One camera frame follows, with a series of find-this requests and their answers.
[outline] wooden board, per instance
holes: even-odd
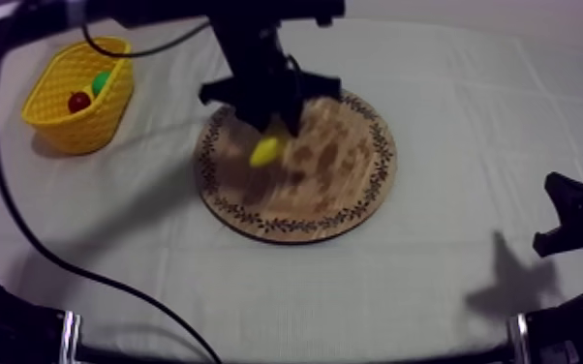
[[[396,151],[386,123],[343,91],[341,103],[307,103],[298,138],[266,167],[249,167],[261,135],[220,108],[199,136],[195,174],[201,198],[222,222],[272,243],[325,240],[371,216],[388,193]]]

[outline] plastic basket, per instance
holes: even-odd
[[[113,52],[131,50],[129,43],[119,38],[100,37],[95,43]],[[91,84],[103,71],[110,71],[110,77],[100,94],[89,107],[70,113],[72,93]],[[108,58],[86,42],[77,43],[54,56],[27,98],[22,118],[61,152],[94,152],[112,140],[133,90],[130,59]]]

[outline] white tablecloth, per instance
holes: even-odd
[[[142,49],[192,25],[118,34]],[[540,259],[531,248],[536,231],[557,225],[545,175],[583,180],[583,54],[421,24],[285,23],[285,50],[367,100],[398,151],[395,184],[368,222],[285,248],[235,234],[197,195],[191,153],[217,107],[197,92],[229,74],[210,31],[135,62],[135,94],[105,149],[66,158],[34,137],[20,107],[51,54],[78,38],[7,61],[16,71],[3,75],[1,142],[20,208],[50,249],[163,300],[223,358],[484,347],[506,337],[509,316],[583,292],[583,252]],[[39,257],[1,202],[0,276],[26,299],[84,315],[89,343],[197,357],[159,312]]]

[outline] red ball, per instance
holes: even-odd
[[[68,109],[71,113],[81,111],[91,104],[90,97],[85,92],[74,92],[68,100]]]

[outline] floral border pattern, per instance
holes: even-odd
[[[215,152],[214,143],[219,139],[220,129],[231,111],[228,107],[222,107],[215,113],[208,132],[201,141],[201,148],[198,155],[201,188],[212,197],[210,202],[216,207],[218,212],[231,215],[236,221],[242,224],[256,225],[264,230],[264,233],[271,231],[292,232],[302,231],[306,233],[317,231],[318,229],[336,228],[339,225],[360,219],[366,213],[369,206],[378,198],[384,181],[388,178],[389,165],[393,158],[390,146],[392,141],[384,135],[383,127],[377,122],[380,116],[364,104],[356,95],[344,93],[341,103],[347,105],[352,111],[359,113],[365,120],[370,121],[369,133],[373,139],[373,149],[378,156],[374,162],[375,170],[369,177],[368,186],[364,190],[364,196],[357,203],[350,207],[344,207],[332,216],[323,217],[320,220],[289,220],[289,219],[264,219],[260,213],[249,212],[244,206],[237,203],[230,203],[225,197],[219,195],[219,183],[215,173],[217,166],[212,155]]]

